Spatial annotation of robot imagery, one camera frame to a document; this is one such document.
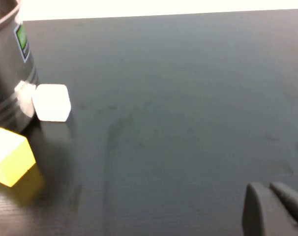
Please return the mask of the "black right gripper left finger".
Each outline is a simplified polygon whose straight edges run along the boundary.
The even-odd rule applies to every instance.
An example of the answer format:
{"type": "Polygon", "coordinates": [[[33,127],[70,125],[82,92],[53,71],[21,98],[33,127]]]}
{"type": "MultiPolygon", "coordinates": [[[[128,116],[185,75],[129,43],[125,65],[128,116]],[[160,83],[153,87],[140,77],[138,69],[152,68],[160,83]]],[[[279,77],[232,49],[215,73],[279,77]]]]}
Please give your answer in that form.
{"type": "Polygon", "coordinates": [[[298,236],[298,222],[270,187],[258,182],[246,187],[242,229],[245,236],[298,236]]]}

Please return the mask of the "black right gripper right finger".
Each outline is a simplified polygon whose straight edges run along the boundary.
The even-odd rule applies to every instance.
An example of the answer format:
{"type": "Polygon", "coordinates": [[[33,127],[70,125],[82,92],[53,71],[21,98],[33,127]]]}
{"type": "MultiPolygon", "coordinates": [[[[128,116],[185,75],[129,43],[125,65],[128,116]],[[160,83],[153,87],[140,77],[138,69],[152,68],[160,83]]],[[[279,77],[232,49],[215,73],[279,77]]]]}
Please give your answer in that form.
{"type": "Polygon", "coordinates": [[[269,187],[289,214],[298,222],[298,192],[281,182],[272,182],[269,187]]]}

